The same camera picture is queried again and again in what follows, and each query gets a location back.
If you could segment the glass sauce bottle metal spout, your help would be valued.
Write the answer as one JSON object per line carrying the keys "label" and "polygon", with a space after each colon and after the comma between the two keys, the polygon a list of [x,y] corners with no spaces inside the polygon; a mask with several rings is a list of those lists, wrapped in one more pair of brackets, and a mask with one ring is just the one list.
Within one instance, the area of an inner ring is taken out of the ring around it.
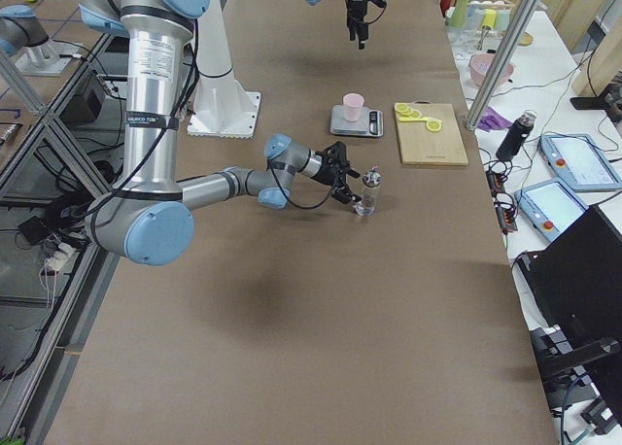
{"label": "glass sauce bottle metal spout", "polygon": [[362,177],[361,200],[355,204],[355,211],[361,217],[367,217],[375,211],[381,187],[382,177],[377,165],[372,166]]}

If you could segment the pink plastic cup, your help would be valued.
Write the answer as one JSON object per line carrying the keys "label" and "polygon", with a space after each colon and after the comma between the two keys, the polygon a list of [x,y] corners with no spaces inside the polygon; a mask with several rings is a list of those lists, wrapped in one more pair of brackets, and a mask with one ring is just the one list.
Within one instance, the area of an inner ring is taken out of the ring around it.
{"label": "pink plastic cup", "polygon": [[364,98],[361,94],[350,92],[342,97],[343,117],[348,122],[357,121],[362,113]]}

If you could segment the digital kitchen scale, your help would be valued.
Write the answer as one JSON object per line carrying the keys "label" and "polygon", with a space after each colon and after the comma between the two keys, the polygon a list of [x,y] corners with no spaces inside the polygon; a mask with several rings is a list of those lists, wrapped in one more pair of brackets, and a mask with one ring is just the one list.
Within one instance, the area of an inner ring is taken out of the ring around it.
{"label": "digital kitchen scale", "polygon": [[334,105],[331,109],[329,131],[340,136],[380,138],[384,135],[383,113],[363,106],[359,118],[348,121],[344,118],[344,107]]}

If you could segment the wooden cutting board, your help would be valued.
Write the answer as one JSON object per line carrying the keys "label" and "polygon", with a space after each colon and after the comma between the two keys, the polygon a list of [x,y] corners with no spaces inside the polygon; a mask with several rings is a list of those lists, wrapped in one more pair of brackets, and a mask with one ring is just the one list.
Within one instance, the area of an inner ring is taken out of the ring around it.
{"label": "wooden cutting board", "polygon": [[406,103],[418,110],[422,118],[442,121],[439,132],[430,132],[425,122],[401,122],[408,117],[395,111],[400,160],[414,166],[467,166],[468,159],[460,129],[451,104]]}

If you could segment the lemon slice by knife tip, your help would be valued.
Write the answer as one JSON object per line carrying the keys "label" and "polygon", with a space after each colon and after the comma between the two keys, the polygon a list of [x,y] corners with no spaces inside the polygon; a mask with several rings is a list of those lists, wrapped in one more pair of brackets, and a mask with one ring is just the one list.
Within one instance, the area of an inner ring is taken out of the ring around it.
{"label": "lemon slice by knife tip", "polygon": [[429,119],[426,121],[426,129],[430,132],[439,132],[442,129],[442,121]]}

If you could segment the green bottle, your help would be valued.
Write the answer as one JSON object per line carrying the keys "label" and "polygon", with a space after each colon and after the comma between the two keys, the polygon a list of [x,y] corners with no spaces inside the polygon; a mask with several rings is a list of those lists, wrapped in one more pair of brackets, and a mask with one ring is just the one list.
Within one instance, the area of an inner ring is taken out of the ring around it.
{"label": "green bottle", "polygon": [[456,0],[455,7],[447,23],[451,28],[462,28],[465,25],[470,0]]}

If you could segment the pink bowl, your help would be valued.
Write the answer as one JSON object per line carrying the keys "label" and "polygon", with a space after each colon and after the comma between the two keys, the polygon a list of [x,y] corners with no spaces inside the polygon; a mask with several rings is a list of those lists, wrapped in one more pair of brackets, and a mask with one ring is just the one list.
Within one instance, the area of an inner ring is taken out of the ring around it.
{"label": "pink bowl", "polygon": [[[468,63],[470,78],[477,87],[482,86],[494,58],[495,55],[491,53],[478,53],[474,54],[470,58]],[[501,72],[496,87],[500,87],[501,85],[507,83],[514,72],[514,69],[515,66],[511,62],[507,63]]]}

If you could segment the purple cloth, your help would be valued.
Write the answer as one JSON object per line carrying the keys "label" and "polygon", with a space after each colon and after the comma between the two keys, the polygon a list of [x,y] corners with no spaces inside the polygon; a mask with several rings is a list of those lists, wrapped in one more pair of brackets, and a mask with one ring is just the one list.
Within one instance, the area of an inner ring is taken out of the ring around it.
{"label": "purple cloth", "polygon": [[504,130],[509,128],[511,125],[512,121],[506,119],[492,107],[488,106],[480,118],[477,128],[490,132],[491,130]]}

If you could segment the black power strip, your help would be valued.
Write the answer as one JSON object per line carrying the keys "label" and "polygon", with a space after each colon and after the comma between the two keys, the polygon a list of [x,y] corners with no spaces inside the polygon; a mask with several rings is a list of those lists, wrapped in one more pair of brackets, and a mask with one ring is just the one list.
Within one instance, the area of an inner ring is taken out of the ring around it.
{"label": "black power strip", "polygon": [[513,196],[505,190],[504,175],[489,169],[486,172],[486,179],[501,233],[507,235],[516,232],[517,206]]}

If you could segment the black water bottle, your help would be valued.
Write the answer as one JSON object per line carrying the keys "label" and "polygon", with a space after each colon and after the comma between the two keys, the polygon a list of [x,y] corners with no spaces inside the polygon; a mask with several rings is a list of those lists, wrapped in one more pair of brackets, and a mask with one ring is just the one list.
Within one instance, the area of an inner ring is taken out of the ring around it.
{"label": "black water bottle", "polygon": [[497,160],[511,161],[534,129],[537,113],[526,110],[508,129],[496,151]]}

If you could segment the teach pendant near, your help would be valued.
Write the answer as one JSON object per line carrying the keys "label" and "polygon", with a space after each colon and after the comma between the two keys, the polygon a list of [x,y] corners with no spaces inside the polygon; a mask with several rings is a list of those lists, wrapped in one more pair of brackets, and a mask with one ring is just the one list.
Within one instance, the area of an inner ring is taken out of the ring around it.
{"label": "teach pendant near", "polygon": [[519,209],[548,243],[555,241],[588,209],[559,179],[518,189],[514,197]]}

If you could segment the teach pendant far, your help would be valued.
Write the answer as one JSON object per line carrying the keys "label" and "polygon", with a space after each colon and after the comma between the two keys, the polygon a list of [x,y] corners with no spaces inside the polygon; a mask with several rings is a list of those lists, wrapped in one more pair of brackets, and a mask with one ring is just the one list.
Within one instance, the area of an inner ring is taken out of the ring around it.
{"label": "teach pendant far", "polygon": [[572,190],[621,189],[621,177],[588,134],[545,134],[539,148],[551,170]]}

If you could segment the black computer monitor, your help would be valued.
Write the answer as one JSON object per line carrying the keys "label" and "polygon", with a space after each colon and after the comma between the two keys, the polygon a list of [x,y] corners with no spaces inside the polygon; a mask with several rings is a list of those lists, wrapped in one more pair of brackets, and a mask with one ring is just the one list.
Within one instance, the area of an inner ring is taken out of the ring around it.
{"label": "black computer monitor", "polygon": [[534,343],[540,376],[582,366],[621,420],[621,233],[591,206],[545,250],[518,259],[544,319],[570,343],[553,354]]}

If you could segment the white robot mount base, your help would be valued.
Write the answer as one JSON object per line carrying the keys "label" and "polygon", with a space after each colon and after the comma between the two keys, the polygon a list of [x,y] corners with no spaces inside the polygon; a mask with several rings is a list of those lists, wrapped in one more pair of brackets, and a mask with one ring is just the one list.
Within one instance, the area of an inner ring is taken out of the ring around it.
{"label": "white robot mount base", "polygon": [[209,0],[198,19],[196,87],[188,125],[192,136],[250,139],[258,121],[261,94],[236,80],[229,54],[220,0]]}

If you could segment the aluminium frame post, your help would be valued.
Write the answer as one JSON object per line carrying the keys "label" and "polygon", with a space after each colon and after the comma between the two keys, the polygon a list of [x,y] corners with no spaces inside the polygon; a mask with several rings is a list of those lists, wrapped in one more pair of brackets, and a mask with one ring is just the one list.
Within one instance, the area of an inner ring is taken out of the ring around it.
{"label": "aluminium frame post", "polygon": [[510,62],[510,58],[514,54],[518,42],[525,32],[540,1],[541,0],[520,0],[520,3],[515,8],[514,16],[510,20],[505,36],[501,40],[484,81],[478,89],[474,101],[466,115],[465,126],[467,130],[473,131],[480,122],[498,86],[505,65]]}

